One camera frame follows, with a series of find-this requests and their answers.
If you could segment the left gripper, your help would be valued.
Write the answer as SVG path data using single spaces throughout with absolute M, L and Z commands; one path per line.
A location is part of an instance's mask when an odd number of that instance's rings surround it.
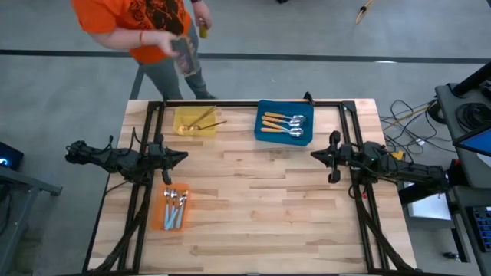
M 162 157 L 159 160 L 149 159 L 150 164 L 153 169 L 162 170 L 162 178 L 166 185 L 172 184 L 172 179 L 169 174 L 169 170 L 177 166 L 181 161 L 188 157 L 188 152 L 186 151 L 171 151 L 171 162 L 168 159 L 167 147 L 163 144 L 163 134 L 156 133 L 152 143 L 160 144 L 162 147 Z

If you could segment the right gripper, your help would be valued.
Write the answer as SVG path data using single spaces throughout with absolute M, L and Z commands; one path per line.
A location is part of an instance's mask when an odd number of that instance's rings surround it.
M 331 167 L 331 173 L 328 176 L 330 183 L 336 183 L 341 179 L 341 171 L 339 166 L 349 167 L 352 164 L 352 160 L 347 163 L 343 163 L 339 158 L 339 145 L 341 142 L 341 133 L 337 130 L 332 132 L 329 136 L 329 147 L 326 149 L 315 150 L 311 152 L 311 156 L 317 161 L 321 162 L 325 167 Z

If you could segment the blue-handled metal utensil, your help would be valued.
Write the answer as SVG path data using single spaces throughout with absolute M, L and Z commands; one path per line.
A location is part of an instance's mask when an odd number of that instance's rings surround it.
M 171 213 L 170 213 L 170 218 L 169 218 L 169 221 L 167 222 L 166 224 L 166 228 L 167 229 L 171 229 L 173 227 L 173 224 L 174 224 L 174 219 L 175 219 L 175 216 L 176 216 L 176 200 L 177 200 L 177 196 L 178 196 L 178 192 L 176 189 L 173 189 L 171 191 Z
M 183 207 L 185 205 L 187 196 L 185 194 L 179 197 L 179 205 L 173 210 L 172 215 L 165 224 L 165 229 L 180 228 L 180 221 L 182 220 Z

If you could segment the blue-handled metal spoon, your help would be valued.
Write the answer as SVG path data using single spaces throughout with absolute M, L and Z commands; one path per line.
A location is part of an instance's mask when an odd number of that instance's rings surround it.
M 165 200 L 166 200 L 166 203 L 165 203 L 165 212 L 164 212 L 164 222 L 163 222 L 163 228 L 166 228 L 166 224 L 168 222 L 168 219 L 169 219 L 169 203 L 170 203 L 170 196 L 171 196 L 171 193 L 170 193 L 170 190 L 168 188 L 165 188 L 164 190 L 164 196 L 165 196 Z
M 187 197 L 188 197 L 188 192 L 187 191 L 185 191 L 180 196 L 180 207 L 179 207 L 179 210 L 178 210 L 178 213 L 177 213 L 177 217 L 176 217 L 176 224 L 175 224 L 175 227 L 174 227 L 175 229 L 180 229 L 181 228 L 181 223 L 182 223 L 182 219 L 183 219 L 183 213 L 184 213 L 184 209 L 185 209 Z

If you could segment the yellow-handled metal spoon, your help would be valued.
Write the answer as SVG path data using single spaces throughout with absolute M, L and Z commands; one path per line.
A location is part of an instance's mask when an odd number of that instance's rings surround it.
M 289 120 L 298 120 L 298 121 L 306 121 L 306 117 L 304 115 L 287 116 L 287 115 L 284 115 L 284 114 L 271 113 L 271 112 L 265 112 L 264 115 L 267 116 L 267 117 L 282 118 L 282 119 L 289 119 Z

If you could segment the blue plastic bin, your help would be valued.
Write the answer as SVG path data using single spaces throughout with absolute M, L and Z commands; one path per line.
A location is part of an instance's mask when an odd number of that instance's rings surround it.
M 262 123 L 262 117 L 265 116 L 267 112 L 285 115 L 290 118 L 294 115 L 302 115 L 305 118 L 305 121 L 303 121 L 300 126 L 303 130 L 303 134 L 299 137 L 294 137 L 288 133 L 262 132 L 261 129 L 266 128 L 266 125 Z M 313 119 L 314 109 L 310 104 L 260 100 L 258 102 L 257 116 L 255 119 L 255 138 L 260 141 L 271 143 L 307 146 L 313 139 Z

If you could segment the orange plastic bin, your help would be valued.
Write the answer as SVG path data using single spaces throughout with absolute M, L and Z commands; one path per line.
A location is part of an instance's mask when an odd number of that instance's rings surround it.
M 163 228 L 163 222 L 164 222 L 164 212 L 165 212 L 165 196 L 164 196 L 164 190 L 165 188 L 168 188 L 170 190 L 170 193 L 173 189 L 176 189 L 178 192 L 177 200 L 176 200 L 176 207 L 179 205 L 179 197 L 185 192 L 188 192 L 188 197 L 183 213 L 183 219 L 181 223 L 181 228 L 180 229 L 169 229 L 166 230 Z M 153 230 L 161 230 L 161 231 L 182 231 L 184 229 L 184 226 L 186 225 L 186 220 L 187 220 L 187 214 L 189 211 L 189 204 L 190 204 L 190 199 L 191 199 L 191 191 L 190 188 L 187 184 L 173 184 L 173 185 L 166 185 L 164 183 L 161 183 L 157 186 L 157 190 L 154 193 L 154 200 L 151 205 L 152 212 L 150 216 L 150 226 Z M 169 218 L 170 218 L 170 213 L 171 213 L 171 196 L 170 196 L 170 203 L 169 203 Z

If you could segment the dark printed package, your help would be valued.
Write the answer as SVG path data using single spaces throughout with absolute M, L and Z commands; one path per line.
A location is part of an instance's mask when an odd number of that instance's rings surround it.
M 192 76 L 201 68 L 195 44 L 191 37 L 181 35 L 171 41 L 172 49 L 176 52 L 174 61 L 184 77 Z

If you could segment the white box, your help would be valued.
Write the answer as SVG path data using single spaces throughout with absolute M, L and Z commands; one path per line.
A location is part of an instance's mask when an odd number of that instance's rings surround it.
M 446 194 L 436 194 L 407 205 L 408 214 L 417 219 L 451 221 Z

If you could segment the grey side desk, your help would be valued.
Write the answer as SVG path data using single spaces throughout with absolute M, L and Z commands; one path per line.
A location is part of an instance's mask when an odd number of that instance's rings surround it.
M 457 84 L 435 88 L 445 124 L 455 140 L 491 126 L 491 61 Z M 491 189 L 491 157 L 456 147 L 467 182 L 475 189 Z

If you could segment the person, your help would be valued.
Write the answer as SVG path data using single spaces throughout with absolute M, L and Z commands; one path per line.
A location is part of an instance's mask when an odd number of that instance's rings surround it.
M 71 0 L 71 5 L 82 30 L 106 48 L 128 51 L 166 100 L 183 98 L 175 68 L 179 51 L 173 44 L 188 38 L 194 68 L 184 79 L 197 99 L 211 100 L 198 60 L 196 28 L 210 29 L 212 17 L 203 0 L 189 1 L 195 18 L 184 0 Z

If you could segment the monitor with blue screen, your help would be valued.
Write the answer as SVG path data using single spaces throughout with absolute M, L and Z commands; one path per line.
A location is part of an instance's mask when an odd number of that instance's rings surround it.
M 464 134 L 453 142 L 460 149 L 491 157 L 491 126 Z

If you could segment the black box with blue light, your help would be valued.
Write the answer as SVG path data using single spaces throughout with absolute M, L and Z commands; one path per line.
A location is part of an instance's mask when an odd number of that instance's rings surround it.
M 23 152 L 0 142 L 0 166 L 17 171 L 23 158 Z

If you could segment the keyboard with blue keys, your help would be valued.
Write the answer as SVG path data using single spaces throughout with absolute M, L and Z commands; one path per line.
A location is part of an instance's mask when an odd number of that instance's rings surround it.
M 480 251 L 491 252 L 491 206 L 466 207 Z

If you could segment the grey table frame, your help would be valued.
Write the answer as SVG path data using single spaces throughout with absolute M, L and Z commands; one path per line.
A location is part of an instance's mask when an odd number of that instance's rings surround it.
M 0 166 L 0 276 L 6 276 L 40 192 L 59 196 L 62 188 Z

